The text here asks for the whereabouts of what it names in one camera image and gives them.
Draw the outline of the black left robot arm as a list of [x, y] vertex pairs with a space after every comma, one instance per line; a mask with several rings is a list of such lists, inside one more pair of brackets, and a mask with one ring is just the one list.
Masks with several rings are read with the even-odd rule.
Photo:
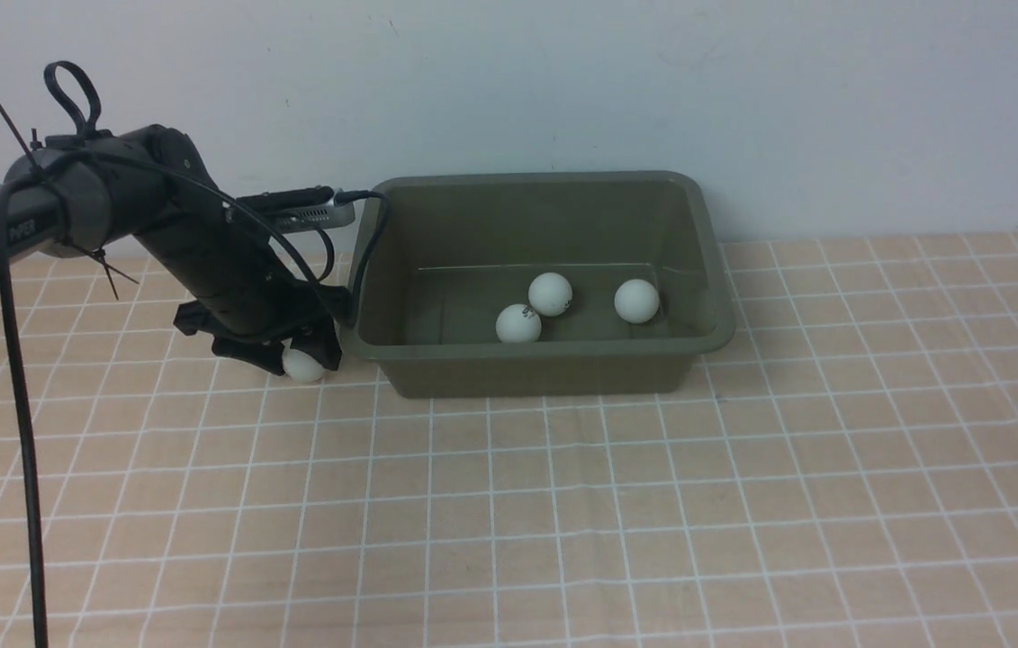
[[294, 347], [336, 372], [336, 326], [351, 319], [341, 286], [298, 278], [273, 233], [315, 230], [318, 209], [352, 212], [330, 187], [221, 196], [192, 141], [158, 124], [88, 142], [50, 136], [0, 184], [0, 239], [11, 261], [82, 257], [132, 237], [191, 294], [176, 308], [185, 336], [212, 337], [216, 356], [284, 373]]

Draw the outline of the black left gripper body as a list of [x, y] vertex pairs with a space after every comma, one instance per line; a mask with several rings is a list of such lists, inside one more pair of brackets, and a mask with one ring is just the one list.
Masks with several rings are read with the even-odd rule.
[[185, 336], [267, 344], [351, 320], [347, 288], [296, 278], [261, 222], [216, 196], [171, 202], [135, 238], [192, 296], [174, 316]]

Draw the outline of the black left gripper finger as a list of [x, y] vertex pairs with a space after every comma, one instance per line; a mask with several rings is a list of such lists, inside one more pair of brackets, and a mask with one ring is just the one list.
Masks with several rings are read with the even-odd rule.
[[296, 349], [309, 356], [327, 372], [338, 372], [341, 364], [341, 345], [337, 325], [332, 317], [322, 317], [296, 335]]
[[212, 338], [212, 352], [220, 358], [231, 358], [242, 364], [252, 365], [274, 376], [285, 376], [284, 350], [282, 340], [269, 339], [265, 341], [244, 341], [231, 337], [215, 336]]

